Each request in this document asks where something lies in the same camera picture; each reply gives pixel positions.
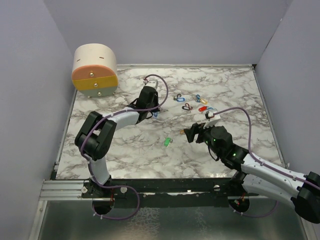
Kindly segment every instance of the marble surface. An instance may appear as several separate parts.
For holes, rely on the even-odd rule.
[[[214,161],[205,144],[188,143],[180,130],[205,120],[198,111],[202,103],[196,94],[218,110],[240,106],[252,120],[252,150],[260,157],[281,165],[267,114],[251,68],[124,68],[118,70],[119,87],[115,96],[87,98],[76,94],[73,111],[58,166],[57,179],[86,179],[89,177],[86,160],[74,145],[75,136],[91,111],[101,114],[124,108],[139,96],[143,77],[158,74],[169,86],[169,97],[157,118],[127,126],[115,132],[106,156],[107,167],[114,179],[119,178],[223,178],[232,177],[234,170]],[[166,94],[159,81],[159,102]],[[182,94],[186,102],[173,97]],[[189,103],[193,109],[182,109]],[[225,126],[233,141],[247,148],[248,121],[240,110],[221,114],[217,126]],[[164,146],[169,137],[173,142]]]

